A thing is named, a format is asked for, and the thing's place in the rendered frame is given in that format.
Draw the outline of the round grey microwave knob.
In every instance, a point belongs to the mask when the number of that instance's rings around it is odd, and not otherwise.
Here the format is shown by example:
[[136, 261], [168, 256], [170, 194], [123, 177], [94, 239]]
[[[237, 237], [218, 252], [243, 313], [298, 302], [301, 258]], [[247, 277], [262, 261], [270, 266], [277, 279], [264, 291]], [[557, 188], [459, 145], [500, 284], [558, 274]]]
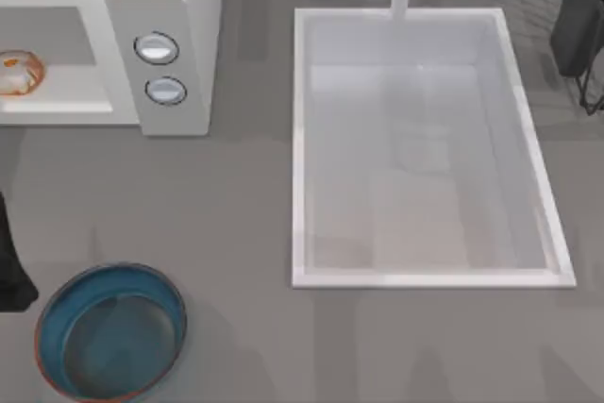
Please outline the round grey microwave knob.
[[178, 79], [164, 76], [147, 81], [144, 87], [147, 97], [156, 104], [174, 106], [187, 97], [187, 88]]
[[177, 42], [169, 35], [158, 31], [137, 37], [133, 49], [142, 61], [151, 65], [168, 65], [179, 56]]

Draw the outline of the white sink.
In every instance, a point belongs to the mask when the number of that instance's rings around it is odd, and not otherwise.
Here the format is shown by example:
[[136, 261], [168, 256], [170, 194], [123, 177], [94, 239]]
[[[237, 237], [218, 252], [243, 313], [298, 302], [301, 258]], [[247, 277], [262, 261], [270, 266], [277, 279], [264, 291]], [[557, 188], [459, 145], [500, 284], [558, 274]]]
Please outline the white sink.
[[294, 13], [295, 288], [577, 284], [500, 8]]

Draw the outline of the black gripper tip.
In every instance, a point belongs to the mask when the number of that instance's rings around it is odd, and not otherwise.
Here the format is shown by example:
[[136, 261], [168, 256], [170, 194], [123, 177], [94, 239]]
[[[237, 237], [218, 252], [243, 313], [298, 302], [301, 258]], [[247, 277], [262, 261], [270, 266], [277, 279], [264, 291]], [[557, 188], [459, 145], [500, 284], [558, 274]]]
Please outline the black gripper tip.
[[38, 298], [39, 291], [18, 257], [0, 192], [0, 313], [25, 312]]

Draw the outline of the blue bowl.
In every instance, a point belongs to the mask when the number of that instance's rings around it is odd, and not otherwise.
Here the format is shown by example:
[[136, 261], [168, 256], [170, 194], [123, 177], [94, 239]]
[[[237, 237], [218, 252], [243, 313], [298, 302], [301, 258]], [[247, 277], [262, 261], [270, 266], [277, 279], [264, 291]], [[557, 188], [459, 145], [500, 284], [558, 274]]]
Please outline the blue bowl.
[[185, 344], [181, 291], [136, 262], [97, 265], [48, 299], [34, 331], [38, 370], [74, 403], [140, 403], [165, 380]]

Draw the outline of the pale microwave oven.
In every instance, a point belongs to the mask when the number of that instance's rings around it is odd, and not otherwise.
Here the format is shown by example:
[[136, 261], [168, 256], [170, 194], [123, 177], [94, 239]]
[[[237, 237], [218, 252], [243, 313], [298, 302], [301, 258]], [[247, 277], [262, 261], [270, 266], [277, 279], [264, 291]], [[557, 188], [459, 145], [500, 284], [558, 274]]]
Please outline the pale microwave oven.
[[[147, 136], [203, 136], [210, 127], [222, 0], [0, 0], [0, 51], [35, 54], [42, 84], [0, 95], [0, 126], [137, 126]], [[134, 52], [158, 31], [179, 46], [168, 65]], [[145, 94], [169, 76], [187, 88], [178, 105]]]

